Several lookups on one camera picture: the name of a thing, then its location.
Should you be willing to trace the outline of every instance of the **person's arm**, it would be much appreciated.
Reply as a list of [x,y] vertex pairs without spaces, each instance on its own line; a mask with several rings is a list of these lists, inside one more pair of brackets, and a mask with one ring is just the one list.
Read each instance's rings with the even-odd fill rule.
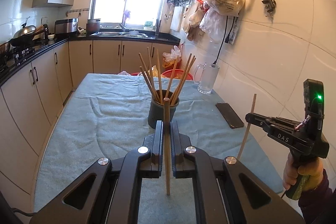
[[288,154],[285,170],[283,171],[283,187],[288,190],[296,183],[298,175],[310,175],[299,199],[299,207],[307,224],[312,223],[322,213],[328,200],[332,196],[326,171],[323,169],[322,160],[300,166],[298,169],[292,166],[293,157]]

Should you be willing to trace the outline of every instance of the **black cable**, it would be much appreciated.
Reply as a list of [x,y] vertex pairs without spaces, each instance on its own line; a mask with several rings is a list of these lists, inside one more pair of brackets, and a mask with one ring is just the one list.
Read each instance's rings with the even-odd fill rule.
[[232,25],[231,25],[231,29],[229,31],[229,34],[227,35],[226,39],[225,39],[225,43],[229,43],[229,39],[230,39],[230,34],[231,34],[231,31],[233,29],[233,25],[235,24],[235,17],[233,17],[233,20],[232,20]]
[[226,24],[225,24],[224,37],[223,37],[222,44],[221,44],[221,46],[220,46],[220,48],[219,48],[219,51],[218,51],[217,58],[216,58],[215,62],[213,63],[214,65],[215,65],[215,64],[217,63],[217,61],[218,61],[219,54],[220,54],[220,52],[221,52],[221,49],[222,49],[222,46],[223,46],[223,43],[224,43],[224,39],[225,39],[225,36],[226,36],[227,21],[228,21],[228,20],[229,20],[229,17],[228,17],[228,16],[226,16]]
[[31,214],[25,213],[18,208],[12,208],[12,211],[13,211],[13,213],[20,213],[20,214],[22,214],[24,216],[28,216],[28,217],[32,217],[32,216],[34,216],[34,214],[36,214],[36,213],[31,213]]

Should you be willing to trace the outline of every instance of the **rice cooker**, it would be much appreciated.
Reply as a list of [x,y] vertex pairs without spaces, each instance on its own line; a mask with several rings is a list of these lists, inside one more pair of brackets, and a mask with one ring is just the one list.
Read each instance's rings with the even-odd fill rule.
[[56,37],[71,37],[77,34],[78,18],[68,18],[55,21]]

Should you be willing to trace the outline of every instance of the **blue tablecloth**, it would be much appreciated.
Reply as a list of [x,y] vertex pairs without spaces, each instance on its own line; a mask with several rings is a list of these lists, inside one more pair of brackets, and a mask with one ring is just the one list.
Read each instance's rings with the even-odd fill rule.
[[[169,79],[163,79],[163,88]],[[174,80],[172,89],[178,84]],[[213,92],[203,95],[186,81],[174,119],[192,145],[220,159],[236,156],[245,128],[231,129],[215,104]],[[151,97],[140,76],[88,74],[69,100],[50,138],[35,190],[35,211],[40,210],[98,158],[124,157],[153,134],[147,123]],[[249,134],[241,162],[272,190],[282,191],[282,180]],[[191,179],[171,179],[165,194],[165,174],[142,183],[139,223],[196,222]]]

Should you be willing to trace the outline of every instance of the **silver screw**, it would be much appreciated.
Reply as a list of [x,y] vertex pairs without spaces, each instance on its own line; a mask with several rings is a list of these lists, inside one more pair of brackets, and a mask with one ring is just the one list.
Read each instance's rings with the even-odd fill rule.
[[105,158],[105,157],[102,157],[102,158],[100,158],[100,159],[98,160],[98,163],[99,163],[100,165],[106,165],[106,164],[109,163],[109,159],[108,159],[108,158]]
[[146,146],[141,146],[141,147],[139,147],[138,148],[138,152],[140,153],[140,154],[145,154],[145,153],[147,153],[148,152],[148,147],[146,147]]
[[195,152],[196,152],[196,147],[188,146],[185,150],[186,150],[189,154],[192,154],[192,153],[195,153]]
[[236,164],[237,162],[237,159],[235,157],[227,157],[225,160],[228,164]]

